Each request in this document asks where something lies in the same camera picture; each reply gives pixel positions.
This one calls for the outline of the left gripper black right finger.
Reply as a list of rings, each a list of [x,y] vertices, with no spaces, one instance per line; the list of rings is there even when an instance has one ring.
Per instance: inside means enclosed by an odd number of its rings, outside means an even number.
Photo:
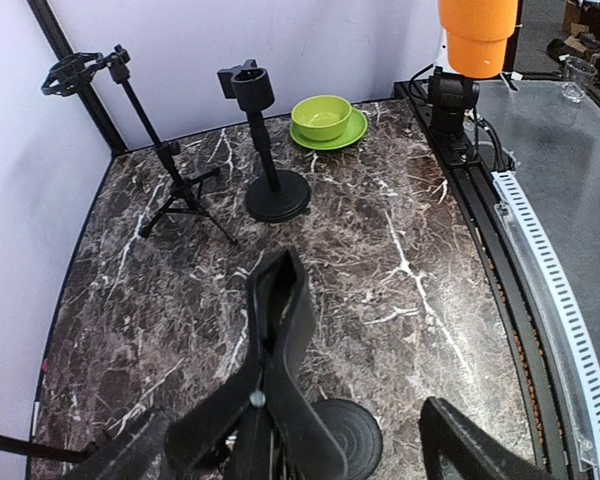
[[[553,477],[507,450],[443,398],[425,400],[418,426],[429,479],[443,479],[450,468],[462,479]]]

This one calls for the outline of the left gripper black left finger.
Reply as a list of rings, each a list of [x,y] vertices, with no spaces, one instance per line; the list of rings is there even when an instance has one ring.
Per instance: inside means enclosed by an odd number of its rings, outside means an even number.
[[[164,411],[147,410],[64,478],[172,479],[164,460],[164,436],[169,424]]]

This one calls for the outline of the orange microphone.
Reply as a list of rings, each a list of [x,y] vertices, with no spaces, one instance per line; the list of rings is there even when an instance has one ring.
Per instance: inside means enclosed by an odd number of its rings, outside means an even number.
[[[451,68],[472,79],[498,76],[515,30],[518,4],[516,0],[440,0],[439,19]]]

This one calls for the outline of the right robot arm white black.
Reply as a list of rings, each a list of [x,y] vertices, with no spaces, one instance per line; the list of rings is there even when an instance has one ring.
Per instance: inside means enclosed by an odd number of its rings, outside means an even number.
[[[469,145],[464,127],[465,114],[475,113],[479,98],[479,85],[473,79],[430,64],[411,77],[408,94],[430,108],[427,131],[448,165],[478,159],[478,147]]]

